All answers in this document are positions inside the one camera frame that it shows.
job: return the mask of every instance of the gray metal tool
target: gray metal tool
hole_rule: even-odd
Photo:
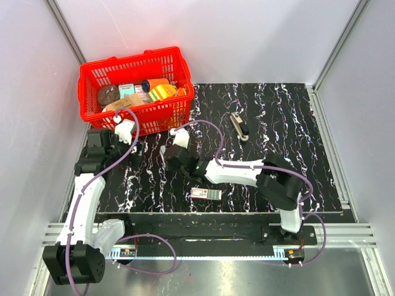
[[[240,140],[247,141],[248,140],[248,126],[247,124],[241,119],[239,113],[232,112],[230,113],[230,120],[232,121],[233,126],[236,129],[237,134],[240,137]]]

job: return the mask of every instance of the white wall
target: white wall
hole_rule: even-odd
[[[180,46],[195,83],[313,83],[358,0],[57,0],[88,60]]]
[[[395,288],[395,2],[371,1],[318,90],[362,221]]]
[[[30,286],[83,139],[78,64],[44,1],[0,2],[1,295]]]

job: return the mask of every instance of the brown package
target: brown package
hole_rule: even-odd
[[[123,99],[118,100],[117,102],[111,103],[106,106],[107,111],[115,111],[118,108],[129,108],[134,106],[144,105],[143,100],[137,94],[131,94],[130,96],[126,96]]]

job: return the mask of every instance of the black base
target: black base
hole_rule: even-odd
[[[43,260],[57,285],[70,284],[66,273],[65,249],[64,245],[50,245],[43,252]],[[99,249],[77,243],[70,247],[70,267],[74,283],[89,284],[102,280],[106,264]]]

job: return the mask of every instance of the cable clip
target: cable clip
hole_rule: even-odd
[[[120,123],[121,121],[122,121],[122,118],[121,118],[121,116],[114,116],[113,117],[113,121],[116,123],[116,124],[118,124],[118,123]]]

